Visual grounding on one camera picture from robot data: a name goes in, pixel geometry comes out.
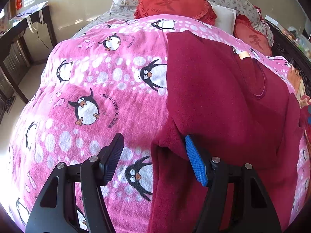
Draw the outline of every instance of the pink blanket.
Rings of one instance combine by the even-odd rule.
[[[266,58],[241,40],[191,18],[156,15],[113,20],[59,43],[10,144],[10,211],[21,229],[58,162],[81,163],[120,132],[125,148],[113,180],[102,187],[102,193],[117,232],[146,232],[153,184],[150,144],[168,115],[166,32],[185,30],[230,45],[237,53],[247,50],[294,91],[286,78],[289,67],[284,58]],[[299,150],[292,218],[304,203],[310,178],[304,137]],[[80,185],[76,186],[80,226],[86,229]]]

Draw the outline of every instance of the blue gripper pad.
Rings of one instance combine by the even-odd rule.
[[[185,141],[187,155],[189,157],[197,181],[201,182],[202,186],[206,187],[208,178],[206,176],[205,164],[189,135],[186,136]]]

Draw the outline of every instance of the beige label tag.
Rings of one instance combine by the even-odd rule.
[[[240,56],[240,59],[250,57],[250,55],[247,51],[243,51],[243,52],[239,53],[238,55]]]

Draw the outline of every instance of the metal screw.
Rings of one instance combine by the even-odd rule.
[[[220,158],[219,157],[212,157],[212,161],[214,163],[219,163],[220,162]]]
[[[97,156],[92,156],[92,157],[90,157],[90,161],[91,162],[95,162],[95,161],[97,161],[98,160],[98,157]]]
[[[248,170],[251,170],[252,169],[252,165],[250,163],[246,163],[245,164],[245,168],[248,169]]]
[[[64,163],[64,162],[60,162],[60,163],[57,164],[56,167],[57,167],[58,169],[62,169],[64,166],[65,166],[65,163]]]

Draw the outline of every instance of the penguin print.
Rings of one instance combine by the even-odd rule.
[[[152,195],[151,183],[153,183],[152,163],[144,163],[144,160],[149,157],[150,156],[143,157],[125,169],[125,178],[127,182],[147,201],[151,200],[145,194]]]
[[[116,28],[119,25],[118,24],[108,24],[107,26],[111,29],[111,28]]]
[[[106,48],[105,51],[116,51],[121,45],[121,38],[117,36],[117,34],[113,34],[106,38],[103,42],[98,42],[99,44],[103,44]]]
[[[254,51],[254,49],[253,49],[253,48],[250,48],[249,50],[252,52],[252,54],[254,54],[254,55],[255,55],[255,57],[256,57],[256,59],[257,59],[257,60],[260,60],[259,55],[258,55],[258,54]]]
[[[98,104],[93,98],[94,95],[92,89],[90,89],[90,91],[90,96],[83,96],[79,98],[77,102],[68,101],[68,103],[75,108],[77,125],[90,125],[99,119],[100,114]]]
[[[240,51],[238,48],[236,48],[235,46],[231,46],[231,47],[232,47],[232,49],[233,49],[233,51],[234,51],[235,54],[239,54],[239,53],[242,52],[242,51]]]
[[[85,220],[85,216],[83,215],[83,213],[82,213],[81,209],[79,209],[79,207],[77,207],[77,213],[78,213],[80,228],[83,230],[87,230],[87,223]]]
[[[20,202],[20,198],[18,198],[16,201],[16,209],[18,210],[21,222],[24,224],[24,226],[26,226],[30,213],[29,210]]]
[[[158,91],[154,87],[166,89],[166,69],[167,64],[155,64],[158,60],[152,61],[140,70],[140,77],[153,90]]]
[[[26,147],[31,150],[32,144],[35,142],[35,135],[36,135],[37,123],[33,121],[26,132]]]
[[[64,60],[60,66],[57,68],[56,76],[59,79],[59,82],[62,81],[69,81],[70,80],[70,73],[71,68],[73,66],[73,62],[66,63],[66,60]]]
[[[176,21],[172,21],[172,20],[158,20],[154,23],[151,24],[151,26],[156,27],[157,29],[163,31],[163,29],[172,29],[175,30],[175,23]]]

